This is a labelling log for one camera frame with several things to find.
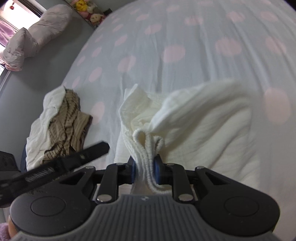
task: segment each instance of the purple sleeve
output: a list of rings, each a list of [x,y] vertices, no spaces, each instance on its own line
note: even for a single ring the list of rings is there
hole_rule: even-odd
[[[10,236],[8,233],[8,223],[0,223],[0,241],[8,241]]]

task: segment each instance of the gray ribbed panel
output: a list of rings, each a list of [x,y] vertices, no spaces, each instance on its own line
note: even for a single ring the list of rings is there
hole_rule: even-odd
[[[251,238],[233,237],[207,225],[193,205],[171,196],[123,195],[98,205],[79,228],[55,237],[18,234],[13,241],[279,241],[272,233]]]

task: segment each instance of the folded white fabric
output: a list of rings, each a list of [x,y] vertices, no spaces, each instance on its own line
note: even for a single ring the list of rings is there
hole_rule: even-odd
[[[12,71],[22,69],[25,58],[35,56],[51,39],[59,36],[71,21],[73,9],[64,4],[49,8],[28,30],[20,29],[0,53],[0,64]]]
[[[61,85],[44,97],[43,112],[31,125],[30,135],[27,138],[26,163],[28,171],[41,165],[44,152],[50,148],[48,126],[50,120],[59,112],[65,94],[65,88]]]
[[[252,111],[240,83],[222,80],[171,94],[147,94],[135,85],[120,110],[115,162],[137,163],[133,193],[166,193],[153,178],[153,158],[194,170],[205,166],[253,188],[259,159],[250,132]]]

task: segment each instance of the bed sheet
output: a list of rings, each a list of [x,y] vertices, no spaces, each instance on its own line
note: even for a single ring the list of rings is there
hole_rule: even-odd
[[[296,236],[296,13],[282,0],[139,0],[112,13],[64,85],[94,117],[85,147],[107,141],[113,162],[124,90],[171,92],[235,78],[253,101],[260,189],[281,207],[275,233]]]

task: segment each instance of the striped fabric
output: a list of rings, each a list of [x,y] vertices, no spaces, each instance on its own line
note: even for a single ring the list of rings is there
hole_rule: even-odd
[[[80,111],[78,95],[66,89],[58,114],[49,124],[51,148],[45,152],[42,164],[83,149],[92,116]]]

